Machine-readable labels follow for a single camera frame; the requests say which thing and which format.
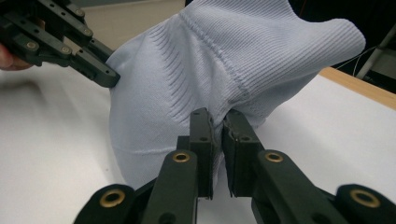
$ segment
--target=bolt hole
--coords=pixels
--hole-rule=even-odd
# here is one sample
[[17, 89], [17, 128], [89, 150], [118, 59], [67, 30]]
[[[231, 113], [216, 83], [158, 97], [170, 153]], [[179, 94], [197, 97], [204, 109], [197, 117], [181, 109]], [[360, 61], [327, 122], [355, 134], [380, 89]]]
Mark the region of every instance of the bolt hole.
[[164, 213], [160, 216], [159, 224], [174, 224], [176, 222], [176, 217], [172, 213]]
[[176, 156], [176, 159], [177, 159], [178, 161], [184, 161], [184, 160], [186, 160], [186, 158], [187, 158], [186, 155], [177, 155], [177, 156]]
[[366, 207], [377, 208], [381, 204], [374, 194], [363, 189], [353, 189], [350, 196], [356, 203]]
[[117, 193], [111, 193], [111, 194], [109, 194], [109, 195], [106, 196], [106, 201], [108, 201], [108, 202], [114, 202], [114, 201], [116, 201], [116, 200], [119, 199], [119, 198], [120, 198], [120, 195], [119, 195], [119, 194], [117, 194]]
[[315, 213], [312, 215], [312, 220], [314, 220], [315, 223], [318, 224], [331, 224], [332, 222], [324, 215], [320, 213]]
[[185, 162], [190, 160], [190, 156], [189, 154], [180, 152], [173, 155], [173, 160], [176, 162]]
[[265, 158], [268, 161], [272, 161], [272, 162], [282, 162], [283, 161], [283, 157], [275, 152], [269, 152], [269, 153], [265, 154]]
[[124, 199], [125, 193], [122, 190], [110, 189], [102, 195], [99, 204], [102, 205], [102, 207], [110, 208], [119, 205]]

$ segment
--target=white table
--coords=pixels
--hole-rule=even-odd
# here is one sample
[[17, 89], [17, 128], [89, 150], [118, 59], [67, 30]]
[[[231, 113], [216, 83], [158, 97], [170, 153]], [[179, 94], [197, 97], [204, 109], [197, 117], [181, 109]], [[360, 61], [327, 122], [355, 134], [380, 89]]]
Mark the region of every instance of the white table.
[[[72, 223], [100, 188], [123, 183], [108, 137], [108, 90], [70, 68], [0, 72], [0, 223]], [[318, 187], [357, 183], [396, 202], [396, 111], [316, 77], [257, 135]], [[198, 223], [255, 223], [224, 175]]]

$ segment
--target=finger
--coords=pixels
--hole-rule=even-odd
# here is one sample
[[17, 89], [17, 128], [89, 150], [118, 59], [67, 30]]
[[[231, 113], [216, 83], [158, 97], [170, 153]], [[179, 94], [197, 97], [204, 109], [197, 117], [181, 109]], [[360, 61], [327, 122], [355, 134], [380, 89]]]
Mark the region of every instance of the finger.
[[10, 67], [7, 67], [7, 68], [0, 68], [0, 70], [3, 70], [3, 71], [20, 71], [20, 70], [24, 70], [24, 69], [30, 68], [31, 66], [32, 65], [25, 66], [25, 67], [18, 67], [18, 66], [11, 65]]
[[0, 68], [8, 68], [13, 63], [14, 59], [8, 49], [4, 45], [0, 44]]
[[18, 58], [18, 57], [15, 56], [15, 55], [12, 55], [12, 58], [13, 58], [13, 61], [14, 61], [12, 65], [15, 66], [15, 67], [17, 67], [17, 68], [20, 68], [20, 69], [18, 69], [18, 70], [21, 70], [21, 69], [28, 68], [28, 67], [31, 67], [31, 66], [32, 66], [31, 64], [29, 64], [29, 63], [27, 63], [26, 61], [24, 61], [24, 60]]

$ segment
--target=sweater seam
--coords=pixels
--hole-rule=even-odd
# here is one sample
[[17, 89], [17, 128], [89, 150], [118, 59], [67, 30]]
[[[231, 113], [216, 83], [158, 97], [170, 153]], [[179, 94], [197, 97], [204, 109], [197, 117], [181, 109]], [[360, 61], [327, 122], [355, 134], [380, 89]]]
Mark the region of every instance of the sweater seam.
[[128, 154], [134, 154], [134, 155], [139, 155], [139, 156], [144, 156], [144, 155], [155, 155], [155, 154], [163, 154], [164, 152], [168, 153], [172, 150], [175, 150], [175, 147], [165, 147], [165, 148], [159, 148], [159, 149], [150, 149], [150, 150], [128, 150], [128, 149], [123, 149], [119, 147], [114, 147], [116, 151], [122, 151]]
[[242, 99], [238, 101], [239, 103], [246, 101], [250, 98], [250, 93], [248, 88], [242, 82], [242, 79], [239, 78], [237, 70], [234, 68], [232, 60], [230, 60], [225, 53], [225, 51], [221, 48], [221, 46], [217, 45], [215, 41], [206, 33], [204, 32], [201, 27], [195, 23], [189, 16], [181, 11], [179, 13], [181, 20], [186, 24], [186, 26], [198, 37], [205, 46], [207, 46], [221, 61], [224, 65], [226, 73], [230, 76], [232, 81], [236, 84], [237, 88], [242, 92]]

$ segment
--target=knitted fabric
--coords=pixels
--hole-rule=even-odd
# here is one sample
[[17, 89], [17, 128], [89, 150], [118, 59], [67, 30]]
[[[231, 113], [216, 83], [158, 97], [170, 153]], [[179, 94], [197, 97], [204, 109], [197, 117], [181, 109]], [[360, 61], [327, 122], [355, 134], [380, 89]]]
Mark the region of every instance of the knitted fabric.
[[287, 0], [193, 1], [108, 60], [121, 75], [111, 90], [110, 135], [126, 182], [139, 188], [156, 177], [177, 137], [189, 134], [194, 109], [208, 109], [218, 140], [231, 108], [256, 127], [364, 42], [351, 22], [303, 21]]

